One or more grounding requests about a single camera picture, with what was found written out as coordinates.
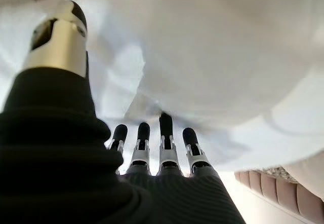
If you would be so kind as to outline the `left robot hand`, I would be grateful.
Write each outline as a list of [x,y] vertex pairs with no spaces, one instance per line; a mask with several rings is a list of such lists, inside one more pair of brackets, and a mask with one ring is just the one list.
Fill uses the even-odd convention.
[[192,128],[183,130],[183,176],[166,113],[158,174],[149,171],[145,122],[119,174],[128,129],[111,132],[96,116],[86,37],[84,13],[71,0],[33,32],[1,113],[1,223],[243,223]]

